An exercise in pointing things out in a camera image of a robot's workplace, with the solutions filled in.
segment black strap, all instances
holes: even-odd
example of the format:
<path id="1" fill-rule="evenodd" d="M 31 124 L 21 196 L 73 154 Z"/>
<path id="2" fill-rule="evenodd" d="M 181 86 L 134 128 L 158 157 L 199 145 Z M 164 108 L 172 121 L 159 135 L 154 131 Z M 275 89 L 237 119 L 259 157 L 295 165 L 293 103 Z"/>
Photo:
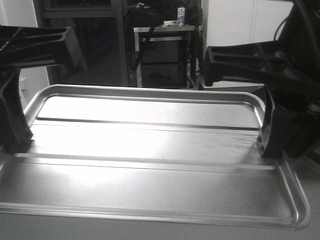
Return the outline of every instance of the black strap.
<path id="1" fill-rule="evenodd" d="M 152 37 L 152 35 L 153 35 L 154 31 L 155 31 L 155 28 L 156 28 L 155 25 L 150 27 L 149 32 L 148 32 L 148 34 L 147 34 L 147 36 L 145 38 L 145 41 L 144 41 L 145 45 L 144 45 L 144 47 L 140 48 L 140 52 L 139 52 L 138 56 L 136 57 L 133 66 L 131 67 L 131 71 L 136 71 L 137 70 L 139 63 L 141 62 L 142 56 L 144 55 L 144 53 L 145 53 L 145 51 L 147 49 L 147 45 L 146 44 L 148 42 L 150 42 L 150 39 L 151 39 L 151 37 Z"/>

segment bottle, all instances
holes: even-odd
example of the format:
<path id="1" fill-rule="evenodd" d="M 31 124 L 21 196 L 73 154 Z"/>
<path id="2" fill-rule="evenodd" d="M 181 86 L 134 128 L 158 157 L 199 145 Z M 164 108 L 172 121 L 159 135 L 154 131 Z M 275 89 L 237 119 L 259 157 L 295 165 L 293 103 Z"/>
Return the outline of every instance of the bottle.
<path id="1" fill-rule="evenodd" d="M 186 14 L 186 8 L 184 6 L 178 7 L 178 25 L 179 26 L 185 25 L 185 14 Z"/>

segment black cable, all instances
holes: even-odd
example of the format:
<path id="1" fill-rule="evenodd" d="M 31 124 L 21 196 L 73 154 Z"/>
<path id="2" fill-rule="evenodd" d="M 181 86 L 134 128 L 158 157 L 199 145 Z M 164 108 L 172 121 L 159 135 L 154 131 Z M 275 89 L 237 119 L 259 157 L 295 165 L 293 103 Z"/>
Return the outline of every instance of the black cable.
<path id="1" fill-rule="evenodd" d="M 311 49 L 313 49 L 312 53 L 316 59 L 320 59 L 320 49 L 317 44 L 315 31 L 308 16 L 308 10 L 302 0 L 293 0 L 293 3 L 297 6 L 299 12 L 301 13 L 301 18 L 304 21 L 306 32 L 310 40 Z"/>
<path id="2" fill-rule="evenodd" d="M 277 40 L 278 32 L 279 32 L 280 28 L 282 27 L 282 25 L 287 21 L 287 19 L 288 19 L 288 17 L 283 19 L 282 22 L 279 24 L 279 26 L 276 28 L 274 36 L 273 36 L 273 41 Z"/>

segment white wall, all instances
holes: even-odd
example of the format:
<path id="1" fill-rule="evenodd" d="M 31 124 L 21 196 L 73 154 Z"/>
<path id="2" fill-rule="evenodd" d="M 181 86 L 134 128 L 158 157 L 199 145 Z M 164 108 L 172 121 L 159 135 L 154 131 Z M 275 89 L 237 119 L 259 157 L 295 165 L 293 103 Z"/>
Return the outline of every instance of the white wall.
<path id="1" fill-rule="evenodd" d="M 292 3 L 281 0 L 202 0 L 206 46 L 232 46 L 271 41 Z M 217 82 L 217 88 L 251 83 Z"/>
<path id="2" fill-rule="evenodd" d="M 21 27 L 37 27 L 36 13 L 32 0 L 0 0 L 0 24 Z M 35 67 L 23 69 L 21 78 L 26 78 L 26 90 L 22 90 L 22 105 L 26 104 L 41 89 L 49 86 L 47 69 Z"/>

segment aluminum tray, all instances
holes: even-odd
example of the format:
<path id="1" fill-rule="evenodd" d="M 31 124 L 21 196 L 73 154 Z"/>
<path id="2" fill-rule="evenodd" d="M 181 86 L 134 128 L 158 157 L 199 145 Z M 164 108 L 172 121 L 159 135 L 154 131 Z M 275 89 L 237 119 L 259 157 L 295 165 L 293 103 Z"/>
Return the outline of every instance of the aluminum tray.
<path id="1" fill-rule="evenodd" d="M 25 111 L 28 153 L 1 154 L 0 212 L 299 229 L 286 159 L 261 159 L 248 93 L 54 85 Z"/>

